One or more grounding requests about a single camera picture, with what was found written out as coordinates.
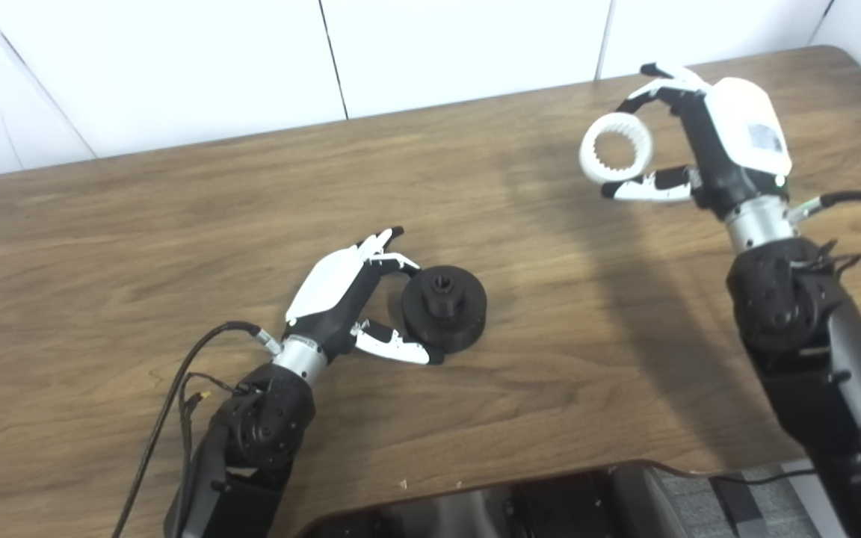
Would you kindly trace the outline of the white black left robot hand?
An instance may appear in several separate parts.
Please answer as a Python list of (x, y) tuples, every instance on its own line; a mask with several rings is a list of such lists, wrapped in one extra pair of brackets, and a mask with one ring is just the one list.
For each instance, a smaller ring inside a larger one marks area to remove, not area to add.
[(313, 387), (335, 358), (353, 350), (401, 363), (444, 364), (445, 352), (362, 317), (383, 276), (400, 272), (413, 278), (421, 272), (413, 260), (389, 251), (403, 234), (403, 227), (383, 229), (315, 263), (285, 313), (276, 367)]

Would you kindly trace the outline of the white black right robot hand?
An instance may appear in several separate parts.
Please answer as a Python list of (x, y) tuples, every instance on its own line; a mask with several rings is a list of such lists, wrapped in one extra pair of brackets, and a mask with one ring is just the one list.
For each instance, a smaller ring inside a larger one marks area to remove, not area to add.
[[(602, 196), (693, 201), (725, 225), (738, 254), (795, 238), (786, 191), (792, 160), (768, 93), (744, 78), (708, 83), (672, 64), (644, 64), (640, 72), (650, 82), (594, 120), (578, 149), (584, 176)], [(679, 118), (693, 164), (648, 171), (655, 141), (637, 111), (650, 102), (666, 103)]]

